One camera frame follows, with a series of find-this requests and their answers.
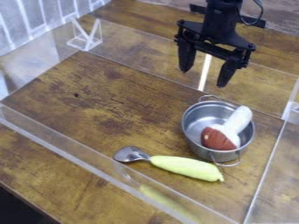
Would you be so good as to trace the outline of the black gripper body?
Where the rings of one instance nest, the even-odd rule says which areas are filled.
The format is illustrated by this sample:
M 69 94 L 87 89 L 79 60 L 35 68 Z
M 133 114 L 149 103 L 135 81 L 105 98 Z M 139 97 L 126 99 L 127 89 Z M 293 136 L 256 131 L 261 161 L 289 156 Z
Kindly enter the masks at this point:
M 257 46 L 241 37 L 236 30 L 228 34 L 218 36 L 218 29 L 214 28 L 214 33 L 206 35 L 202 31 L 204 23 L 180 20 L 178 34 L 174 41 L 184 39 L 193 44 L 194 49 L 212 56 L 228 61 L 230 59 L 240 60 L 242 68 L 249 65 L 250 55 L 257 50 Z

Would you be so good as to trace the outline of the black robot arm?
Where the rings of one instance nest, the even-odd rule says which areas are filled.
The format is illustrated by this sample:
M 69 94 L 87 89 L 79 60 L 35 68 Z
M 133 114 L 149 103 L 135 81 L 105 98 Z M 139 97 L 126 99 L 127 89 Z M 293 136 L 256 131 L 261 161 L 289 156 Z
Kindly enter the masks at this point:
M 208 8 L 202 23 L 180 20 L 175 35 L 180 68 L 186 73 L 194 66 L 197 52 L 225 60 L 220 71 L 218 87 L 225 88 L 238 69 L 249 65 L 257 46 L 237 33 L 242 19 L 244 0 L 206 0 Z

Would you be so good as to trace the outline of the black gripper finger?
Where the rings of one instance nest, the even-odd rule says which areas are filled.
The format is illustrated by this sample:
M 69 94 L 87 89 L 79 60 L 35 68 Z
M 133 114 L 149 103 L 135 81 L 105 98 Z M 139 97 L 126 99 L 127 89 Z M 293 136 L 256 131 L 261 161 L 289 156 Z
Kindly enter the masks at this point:
M 237 59 L 229 59 L 220 71 L 220 78 L 217 86 L 225 88 L 230 82 L 232 77 L 234 76 L 238 69 L 242 68 L 242 63 Z
M 178 53 L 180 53 L 180 68 L 186 73 L 194 66 L 197 50 L 193 44 L 188 43 L 184 39 L 178 42 Z

